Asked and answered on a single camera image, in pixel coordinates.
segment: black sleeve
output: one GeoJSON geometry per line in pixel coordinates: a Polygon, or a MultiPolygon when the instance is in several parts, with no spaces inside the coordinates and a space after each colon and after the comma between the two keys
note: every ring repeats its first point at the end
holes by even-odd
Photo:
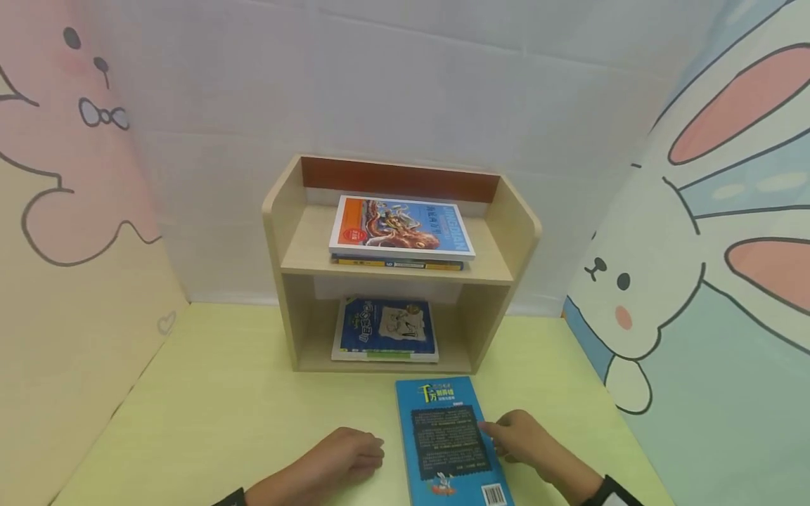
{"type": "Polygon", "coordinates": [[[214,504],[214,506],[247,506],[245,503],[245,490],[240,488],[219,503],[214,504]]]}
{"type": "Polygon", "coordinates": [[[638,499],[630,495],[616,480],[605,476],[602,486],[596,494],[585,501],[582,506],[643,506],[638,499]]]}

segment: wooden shelf board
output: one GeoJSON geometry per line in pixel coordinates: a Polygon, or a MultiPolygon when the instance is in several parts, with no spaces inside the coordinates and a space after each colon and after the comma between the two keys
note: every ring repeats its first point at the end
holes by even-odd
{"type": "Polygon", "coordinates": [[[332,360],[332,343],[338,316],[337,300],[318,300],[301,344],[298,369],[302,372],[413,372],[419,374],[471,374],[458,310],[453,305],[431,304],[439,345],[438,364],[398,362],[344,362],[332,360]]]}
{"type": "Polygon", "coordinates": [[[464,217],[475,260],[461,271],[342,266],[330,262],[329,239],[337,207],[309,204],[281,262],[285,274],[352,275],[389,279],[443,280],[455,283],[508,285],[514,279],[483,218],[464,217]]]}

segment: cartoon bunny wall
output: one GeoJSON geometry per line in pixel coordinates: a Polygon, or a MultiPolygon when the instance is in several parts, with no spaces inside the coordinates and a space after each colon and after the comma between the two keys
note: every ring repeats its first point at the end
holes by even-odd
{"type": "Polygon", "coordinates": [[[678,504],[806,502],[808,19],[729,2],[565,303],[678,504]]]}
{"type": "Polygon", "coordinates": [[[47,504],[185,307],[73,2],[0,2],[0,504],[47,504]]]}

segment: white backdrop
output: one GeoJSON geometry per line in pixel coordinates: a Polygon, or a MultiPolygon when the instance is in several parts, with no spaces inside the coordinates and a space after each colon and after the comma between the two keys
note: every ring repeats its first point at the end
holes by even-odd
{"type": "Polygon", "coordinates": [[[259,207],[296,152],[507,174],[559,315],[725,0],[87,0],[191,300],[272,303],[259,207]]]}

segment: cartoon illustration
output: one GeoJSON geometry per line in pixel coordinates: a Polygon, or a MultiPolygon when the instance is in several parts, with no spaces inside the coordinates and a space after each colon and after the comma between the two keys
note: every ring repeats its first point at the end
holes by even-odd
{"type": "MultiPolygon", "coordinates": [[[[684,198],[810,131],[806,19],[810,2],[786,2],[671,102],[574,275],[569,302],[612,353],[605,385],[628,413],[642,414],[652,403],[639,361],[702,288],[810,353],[810,206],[791,200],[696,215],[684,198]]],[[[786,168],[760,187],[807,180],[786,168]]]]}
{"type": "Polygon", "coordinates": [[[424,333],[424,313],[419,306],[409,304],[407,309],[382,307],[380,335],[397,341],[427,341],[424,333]]]}
{"type": "Polygon", "coordinates": [[[435,235],[422,232],[422,223],[407,214],[407,206],[386,208],[384,202],[369,200],[365,216],[365,231],[369,238],[366,246],[389,248],[436,249],[439,240],[435,235]]]}
{"type": "Polygon", "coordinates": [[[144,242],[160,238],[114,93],[115,65],[71,6],[0,7],[0,79],[11,90],[0,96],[0,159],[52,179],[21,210],[21,223],[31,247],[57,266],[97,257],[125,224],[144,242]]]}
{"type": "Polygon", "coordinates": [[[450,486],[450,480],[453,479],[453,475],[445,476],[444,473],[436,473],[436,478],[434,478],[431,482],[430,490],[433,491],[436,495],[453,495],[455,494],[456,490],[450,486]]]}

